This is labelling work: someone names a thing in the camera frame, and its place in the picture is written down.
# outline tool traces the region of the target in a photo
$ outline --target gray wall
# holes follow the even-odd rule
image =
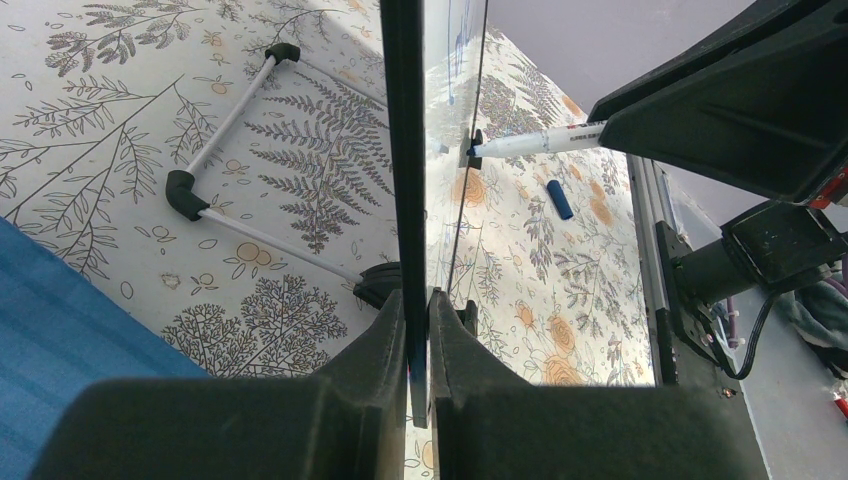
[[[489,23],[589,112],[604,95],[691,47],[751,3],[489,0]],[[694,173],[670,166],[667,171],[719,225],[762,201]],[[829,213],[848,229],[848,209]]]

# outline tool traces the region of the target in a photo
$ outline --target black corner joint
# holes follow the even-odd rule
[[[278,43],[271,48],[265,50],[265,58],[273,56],[277,61],[275,65],[279,65],[283,60],[291,60],[296,62],[300,60],[300,47],[290,43]]]
[[[168,204],[192,222],[200,220],[200,211],[209,208],[209,204],[191,192],[194,186],[194,175],[184,170],[168,172],[165,182],[165,198]]]
[[[474,132],[474,138],[471,139],[471,148],[468,150],[468,168],[480,170],[483,168],[483,157],[471,156],[471,151],[477,145],[483,145],[483,132],[479,128]]]

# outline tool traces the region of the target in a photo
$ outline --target purple cable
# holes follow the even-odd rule
[[[739,346],[739,339],[736,338],[736,314],[733,312],[733,297],[727,297],[727,346],[730,348]]]
[[[845,285],[842,285],[841,283],[837,282],[836,279],[833,277],[825,278],[824,281],[827,282],[827,284],[831,287],[839,290],[839,293],[844,295],[845,298],[848,298],[848,288],[845,288]]]

